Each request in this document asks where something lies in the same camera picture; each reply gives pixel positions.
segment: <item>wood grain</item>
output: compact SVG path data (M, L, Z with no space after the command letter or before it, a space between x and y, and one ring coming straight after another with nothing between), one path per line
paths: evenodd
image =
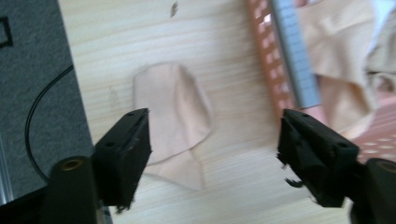
M278 129L244 1L59 0L95 143L132 110L133 76L182 63L202 82L215 128L192 151L205 189L143 175L131 211L115 223L348 223L293 189L276 159Z

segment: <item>beige cloth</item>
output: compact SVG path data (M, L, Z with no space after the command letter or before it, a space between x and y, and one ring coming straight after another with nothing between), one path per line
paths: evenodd
M202 168L189 149L210 133L213 113L200 83L177 63L156 64L134 77L139 108L149 110L153 151L145 172L202 189Z
M374 84L387 83L387 90L381 88L382 91L396 92L396 9L389 14L367 61L367 70L376 73Z
M297 8L331 128L355 138L370 125L375 93L364 71L375 28L369 0L322 0Z

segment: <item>crumpled cloth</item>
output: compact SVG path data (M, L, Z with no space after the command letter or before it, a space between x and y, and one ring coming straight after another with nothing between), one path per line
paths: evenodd
M134 109L148 108L152 153L146 174L189 189L202 189L201 164L189 149L203 141L213 125L204 89L177 63L160 63L134 76Z
M367 70L381 91L396 92L396 8L389 14L367 59Z
M367 130L377 109L365 71L375 28L373 5L322 0L296 10L328 126L355 138Z

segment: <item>black cable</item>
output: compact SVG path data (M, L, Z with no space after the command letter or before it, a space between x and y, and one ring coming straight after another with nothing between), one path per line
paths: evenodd
M35 98L35 102L33 103L32 107L30 108L29 115L27 116L26 123L25 123L25 130L24 130L24 139L25 139L25 145L26 145L26 152L27 156L29 157L30 163L32 163L33 168L35 168L35 171L40 175L40 177L45 181L49 182L49 179L47 176L43 173L43 171L40 169L40 167L37 165L37 162L35 161L35 158L33 157L32 154L32 149L30 148L30 140L29 140L29 131L30 131L30 123L32 121L33 114L35 113L35 108L37 107L38 103L40 100L43 98L43 96L47 93L47 91L55 85L61 78L66 76L70 71L73 70L73 64L70 65L68 68L66 68L64 71L62 71L61 74L59 74L55 79L53 79L41 92L40 94L37 95Z

